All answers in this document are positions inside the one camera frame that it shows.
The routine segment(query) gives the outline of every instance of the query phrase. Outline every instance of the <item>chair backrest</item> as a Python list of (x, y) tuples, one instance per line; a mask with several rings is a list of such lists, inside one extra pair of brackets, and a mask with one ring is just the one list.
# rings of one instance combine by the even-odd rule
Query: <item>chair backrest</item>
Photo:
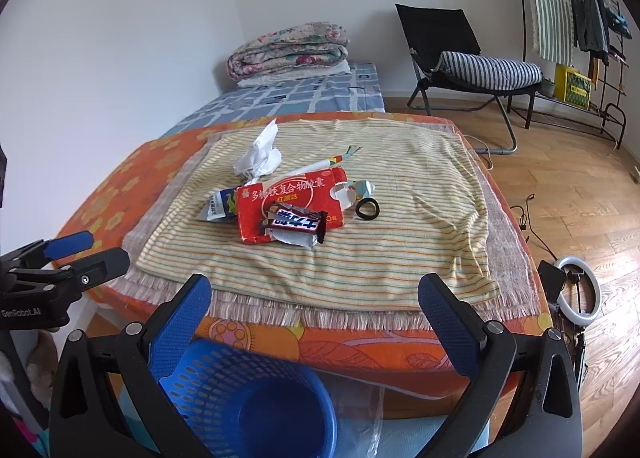
[(409, 48), (420, 69), (428, 73), (446, 51), (478, 55), (480, 46), (462, 10), (396, 5)]

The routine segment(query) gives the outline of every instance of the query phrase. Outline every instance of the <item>white tissue paper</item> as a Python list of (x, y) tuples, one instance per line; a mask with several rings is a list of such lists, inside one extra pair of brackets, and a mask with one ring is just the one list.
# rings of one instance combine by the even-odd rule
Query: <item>white tissue paper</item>
[(248, 180), (245, 185), (256, 183), (263, 174), (271, 174), (282, 162), (282, 154), (273, 147), (277, 133), (278, 125), (272, 120), (254, 140), (249, 151), (236, 160), (234, 172)]

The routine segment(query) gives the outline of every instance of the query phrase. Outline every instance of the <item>striped pillow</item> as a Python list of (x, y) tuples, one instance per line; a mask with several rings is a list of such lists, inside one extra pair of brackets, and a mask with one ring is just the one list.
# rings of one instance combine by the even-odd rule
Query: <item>striped pillow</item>
[(442, 52), (434, 71), (500, 92), (519, 90), (542, 80), (542, 71), (535, 64), (460, 52)]

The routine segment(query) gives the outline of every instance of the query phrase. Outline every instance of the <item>blue gripper pad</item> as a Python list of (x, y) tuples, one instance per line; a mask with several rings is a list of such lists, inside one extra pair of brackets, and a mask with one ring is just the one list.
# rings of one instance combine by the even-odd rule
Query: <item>blue gripper pad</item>
[(211, 285), (204, 276), (195, 276), (191, 289), (164, 324), (158, 336), (150, 344), (149, 371), (155, 380), (168, 377), (174, 369), (198, 324), (207, 313), (211, 303)]
[(76, 232), (63, 238), (50, 240), (43, 250), (45, 258), (52, 261), (61, 260), (67, 256), (89, 250), (94, 246), (94, 236), (89, 231)]
[(474, 380), (480, 372), (481, 349), (454, 307), (457, 303), (462, 306), (462, 301), (457, 300), (437, 274), (427, 274), (418, 285), (418, 303), (453, 367), (460, 375)]

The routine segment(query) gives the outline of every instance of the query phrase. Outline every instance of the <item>plant pot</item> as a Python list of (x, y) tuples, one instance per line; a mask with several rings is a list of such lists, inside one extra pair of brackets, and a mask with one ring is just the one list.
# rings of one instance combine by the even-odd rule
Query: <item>plant pot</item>
[(543, 80), (540, 89), (538, 90), (541, 95), (545, 97), (553, 97), (554, 92), (556, 91), (556, 83)]

